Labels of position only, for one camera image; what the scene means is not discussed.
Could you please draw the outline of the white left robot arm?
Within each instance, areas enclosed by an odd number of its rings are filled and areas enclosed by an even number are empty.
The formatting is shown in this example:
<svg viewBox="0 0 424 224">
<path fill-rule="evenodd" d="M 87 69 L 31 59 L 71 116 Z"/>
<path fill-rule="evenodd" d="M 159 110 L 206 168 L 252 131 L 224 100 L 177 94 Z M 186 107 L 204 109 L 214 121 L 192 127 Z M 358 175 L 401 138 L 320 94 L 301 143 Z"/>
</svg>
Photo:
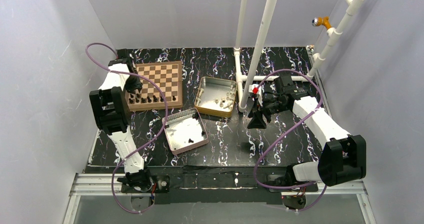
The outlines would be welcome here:
<svg viewBox="0 0 424 224">
<path fill-rule="evenodd" d="M 145 175 L 145 161 L 138 152 L 133 153 L 137 148 L 130 128 L 130 108 L 125 92 L 134 94 L 135 90 L 140 91 L 142 83 L 128 74 L 135 72 L 128 57 L 110 61 L 108 68 L 110 72 L 101 86 L 89 93 L 95 123 L 114 143 L 127 178 L 141 178 Z"/>
</svg>

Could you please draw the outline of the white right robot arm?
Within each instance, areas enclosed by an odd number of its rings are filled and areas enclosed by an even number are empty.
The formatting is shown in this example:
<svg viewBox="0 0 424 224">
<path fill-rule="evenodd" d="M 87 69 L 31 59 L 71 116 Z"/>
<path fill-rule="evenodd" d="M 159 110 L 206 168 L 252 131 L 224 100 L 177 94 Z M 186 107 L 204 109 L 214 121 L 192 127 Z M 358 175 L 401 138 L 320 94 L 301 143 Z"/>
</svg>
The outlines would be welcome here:
<svg viewBox="0 0 424 224">
<path fill-rule="evenodd" d="M 248 114 L 248 129 L 265 129 L 274 114 L 291 111 L 304 121 L 323 146 L 318 161 L 289 165 L 285 174 L 259 185 L 268 189 L 296 189 L 315 182 L 328 187 L 360 180 L 366 176 L 366 141 L 361 135 L 351 135 L 341 128 L 321 107 L 310 92 L 297 87 L 290 75 L 273 80 L 275 92 L 264 98 L 258 84 L 249 87 L 254 103 Z"/>
</svg>

